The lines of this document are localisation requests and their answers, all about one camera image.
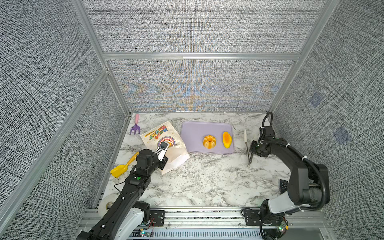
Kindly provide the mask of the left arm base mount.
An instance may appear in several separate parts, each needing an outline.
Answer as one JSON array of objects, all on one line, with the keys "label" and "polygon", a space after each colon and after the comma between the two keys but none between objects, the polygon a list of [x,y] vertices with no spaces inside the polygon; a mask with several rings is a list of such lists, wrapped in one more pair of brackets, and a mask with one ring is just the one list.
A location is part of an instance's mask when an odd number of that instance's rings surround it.
[{"label": "left arm base mount", "polygon": [[141,226],[144,228],[149,227],[163,227],[165,222],[165,213],[164,210],[151,210],[149,218],[144,218]]}]

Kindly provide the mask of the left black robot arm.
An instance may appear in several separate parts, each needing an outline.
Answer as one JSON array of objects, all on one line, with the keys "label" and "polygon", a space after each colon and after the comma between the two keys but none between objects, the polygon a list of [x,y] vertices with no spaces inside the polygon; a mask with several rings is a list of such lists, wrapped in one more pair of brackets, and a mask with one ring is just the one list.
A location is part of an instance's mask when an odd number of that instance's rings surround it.
[{"label": "left black robot arm", "polygon": [[141,224],[151,222],[150,204],[140,201],[140,197],[151,182],[151,175],[156,169],[163,170],[168,158],[168,148],[160,147],[156,151],[139,151],[130,174],[124,181],[120,195],[112,207],[94,225],[90,231],[82,231],[78,240],[123,240],[129,237]]}]

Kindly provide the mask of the white paper gift bag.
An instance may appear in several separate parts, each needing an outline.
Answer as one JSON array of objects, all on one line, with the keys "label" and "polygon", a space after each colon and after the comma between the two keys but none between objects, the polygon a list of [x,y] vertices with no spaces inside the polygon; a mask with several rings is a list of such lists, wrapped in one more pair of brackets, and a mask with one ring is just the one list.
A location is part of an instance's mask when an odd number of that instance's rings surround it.
[{"label": "white paper gift bag", "polygon": [[140,137],[147,149],[157,152],[163,161],[168,159],[161,170],[162,175],[176,170],[190,158],[184,141],[170,121],[156,126]]}]

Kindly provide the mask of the yellow oval fake bread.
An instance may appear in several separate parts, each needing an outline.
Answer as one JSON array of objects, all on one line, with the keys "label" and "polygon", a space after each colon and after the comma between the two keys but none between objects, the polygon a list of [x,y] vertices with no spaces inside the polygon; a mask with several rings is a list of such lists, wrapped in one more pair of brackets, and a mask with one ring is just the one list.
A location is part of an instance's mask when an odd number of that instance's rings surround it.
[{"label": "yellow oval fake bread", "polygon": [[229,149],[232,144],[232,136],[228,132],[224,132],[222,138],[224,147]]}]

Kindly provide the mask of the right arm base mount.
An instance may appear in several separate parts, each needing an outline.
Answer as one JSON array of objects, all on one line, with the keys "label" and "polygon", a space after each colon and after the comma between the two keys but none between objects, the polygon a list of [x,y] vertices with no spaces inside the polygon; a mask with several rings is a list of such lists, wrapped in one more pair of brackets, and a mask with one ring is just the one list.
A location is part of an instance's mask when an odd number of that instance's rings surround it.
[{"label": "right arm base mount", "polygon": [[259,210],[244,208],[241,210],[241,215],[245,219],[246,226],[259,227],[260,234],[263,240],[279,240],[289,230],[289,222],[284,216],[265,215]]}]

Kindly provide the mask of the yellow ring fake bread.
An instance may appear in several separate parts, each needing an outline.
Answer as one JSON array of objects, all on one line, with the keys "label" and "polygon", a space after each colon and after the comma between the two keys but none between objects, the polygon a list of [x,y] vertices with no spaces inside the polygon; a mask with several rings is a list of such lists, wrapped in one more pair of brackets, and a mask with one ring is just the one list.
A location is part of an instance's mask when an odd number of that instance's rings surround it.
[{"label": "yellow ring fake bread", "polygon": [[212,135],[207,135],[203,139],[203,146],[206,149],[213,149],[216,146],[216,138]]}]

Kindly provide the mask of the metal tongs white tips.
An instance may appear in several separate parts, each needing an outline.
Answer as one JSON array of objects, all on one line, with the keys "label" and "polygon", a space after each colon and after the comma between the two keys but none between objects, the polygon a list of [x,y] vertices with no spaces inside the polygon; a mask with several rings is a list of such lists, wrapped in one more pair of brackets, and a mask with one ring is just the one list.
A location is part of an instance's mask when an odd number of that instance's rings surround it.
[{"label": "metal tongs white tips", "polygon": [[246,146],[246,154],[247,154],[247,159],[248,159],[248,165],[251,165],[252,164],[252,160],[253,160],[253,154],[250,153],[250,151],[249,151],[248,139],[247,139],[247,130],[244,130],[244,142],[245,142],[245,146]]}]

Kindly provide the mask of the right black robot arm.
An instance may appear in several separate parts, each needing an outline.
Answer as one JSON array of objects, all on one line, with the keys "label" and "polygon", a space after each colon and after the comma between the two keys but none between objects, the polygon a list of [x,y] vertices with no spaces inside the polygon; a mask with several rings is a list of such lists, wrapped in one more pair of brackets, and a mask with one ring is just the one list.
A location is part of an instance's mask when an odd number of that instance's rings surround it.
[{"label": "right black robot arm", "polygon": [[287,190],[280,196],[263,201],[260,225],[270,219],[282,218],[299,211],[319,211],[330,201],[329,171],[325,165],[315,164],[283,138],[276,137],[272,125],[265,125],[267,118],[273,122],[273,113],[268,112],[259,128],[260,137],[247,149],[248,164],[253,156],[278,157],[290,170]]}]

